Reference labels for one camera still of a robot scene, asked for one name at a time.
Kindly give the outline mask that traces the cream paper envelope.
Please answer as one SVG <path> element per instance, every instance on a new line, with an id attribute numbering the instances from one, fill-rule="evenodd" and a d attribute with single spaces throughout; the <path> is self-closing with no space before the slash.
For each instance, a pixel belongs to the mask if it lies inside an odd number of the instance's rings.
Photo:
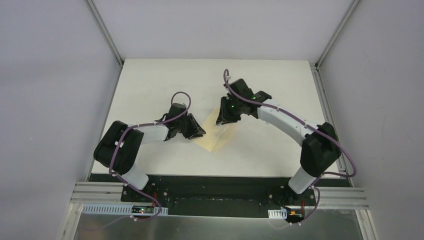
<path id="1" fill-rule="evenodd" d="M 219 107 L 213 109 L 201 125 L 206 134 L 193 141 L 195 144 L 209 152 L 216 152 L 226 145 L 234 137 L 236 131 L 236 125 L 234 123 L 216 125 L 219 112 Z"/>

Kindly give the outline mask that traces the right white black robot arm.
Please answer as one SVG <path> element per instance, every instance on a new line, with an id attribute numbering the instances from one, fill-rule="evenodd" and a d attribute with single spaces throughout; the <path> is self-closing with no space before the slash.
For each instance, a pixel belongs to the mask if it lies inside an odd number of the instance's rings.
<path id="1" fill-rule="evenodd" d="M 300 167 L 283 192 L 288 204 L 298 204 L 303 200 L 305 190 L 342 154 L 334 127 L 328 122 L 314 124 L 279 109 L 270 94 L 264 91 L 254 93 L 242 78 L 225 88 L 227 94 L 220 99 L 218 126 L 236 123 L 242 115 L 252 116 L 273 125 L 301 147 Z"/>

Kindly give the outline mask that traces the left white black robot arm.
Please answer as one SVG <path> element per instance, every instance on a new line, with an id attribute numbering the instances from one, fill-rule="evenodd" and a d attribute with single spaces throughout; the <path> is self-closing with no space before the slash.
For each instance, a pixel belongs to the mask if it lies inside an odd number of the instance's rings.
<path id="1" fill-rule="evenodd" d="M 114 121 L 96 146 L 93 158 L 134 186 L 133 195 L 140 202 L 149 201 L 153 189 L 147 185 L 149 177 L 136 164 L 139 149 L 142 145 L 169 141 L 177 134 L 188 140 L 203 137 L 206 131 L 187 109 L 185 104 L 173 103 L 159 120 L 131 129 L 122 121 Z"/>

